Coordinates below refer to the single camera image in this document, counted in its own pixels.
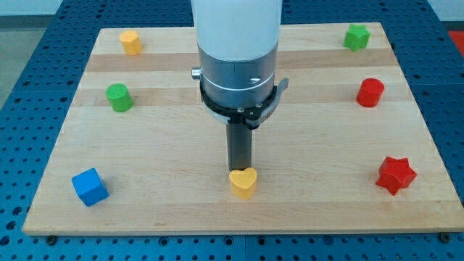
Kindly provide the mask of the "black tool clamp ring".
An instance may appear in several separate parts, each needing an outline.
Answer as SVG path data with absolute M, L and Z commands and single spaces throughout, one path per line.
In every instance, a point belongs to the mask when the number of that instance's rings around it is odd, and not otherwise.
M 273 87 L 270 95 L 264 100 L 248 108 L 227 108 L 214 103 L 206 95 L 202 83 L 199 84 L 201 99 L 205 109 L 219 122 L 225 124 L 244 124 L 249 129 L 257 129 L 276 110 L 282 93 L 288 88 L 289 79 L 282 79 Z

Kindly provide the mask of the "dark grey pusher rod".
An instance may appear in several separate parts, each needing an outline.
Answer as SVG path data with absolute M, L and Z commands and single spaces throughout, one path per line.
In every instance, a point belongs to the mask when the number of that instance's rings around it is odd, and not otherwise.
M 229 170 L 244 170 L 252 165 L 252 131 L 241 123 L 226 125 Z

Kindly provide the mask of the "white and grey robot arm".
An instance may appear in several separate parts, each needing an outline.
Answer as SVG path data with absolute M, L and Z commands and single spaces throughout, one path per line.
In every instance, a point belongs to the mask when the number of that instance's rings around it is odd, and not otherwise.
M 206 108 L 225 123 L 228 167 L 252 164 L 252 132 L 276 110 L 289 81 L 275 82 L 282 0 L 192 0 Z

